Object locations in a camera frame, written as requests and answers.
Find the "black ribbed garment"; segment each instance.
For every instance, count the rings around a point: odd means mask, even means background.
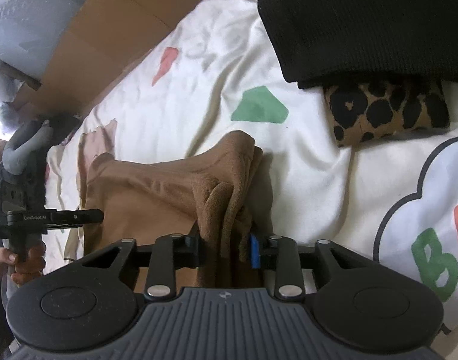
[[[288,82],[458,81],[458,0],[258,0]]]

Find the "finger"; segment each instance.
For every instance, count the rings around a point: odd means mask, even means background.
[[[17,255],[9,249],[0,248],[0,279],[5,272],[6,265],[13,266],[17,262]]]
[[[37,246],[32,247],[29,250],[29,258],[37,258],[37,257],[42,257],[45,254],[46,246],[43,242],[38,244]]]
[[[18,274],[18,273],[14,273],[12,274],[10,277],[11,279],[15,282],[15,284],[19,285],[19,286],[22,286],[26,283],[28,283],[29,281],[32,281],[38,277],[41,277],[42,276],[42,273],[41,272],[36,272],[36,273],[33,273],[33,274]]]
[[[45,268],[45,260],[42,257],[31,258],[16,264],[18,274],[34,274]]]

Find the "bed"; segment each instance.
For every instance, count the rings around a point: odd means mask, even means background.
[[[302,91],[283,79],[257,0],[204,0],[92,109],[68,144],[52,147],[46,205],[79,207],[78,151],[86,133],[110,130],[116,159],[151,164],[200,154],[242,130],[264,151],[247,197],[259,227],[301,244],[332,239],[416,280],[431,258],[452,256],[434,283],[444,290],[447,315],[434,348],[455,360],[458,177],[445,169],[458,175],[458,84],[444,83],[444,94],[449,132],[338,148],[322,90]],[[424,243],[419,233],[429,228]],[[83,255],[81,229],[52,231],[44,241],[46,273]]]

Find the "leopard print clothing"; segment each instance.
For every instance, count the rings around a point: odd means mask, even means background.
[[[339,146],[354,146],[400,131],[449,127],[440,81],[415,77],[346,82],[324,88]]]

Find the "cardboard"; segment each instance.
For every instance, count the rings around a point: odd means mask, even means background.
[[[201,0],[87,0],[56,47],[35,91],[16,102],[41,113],[86,114]]]

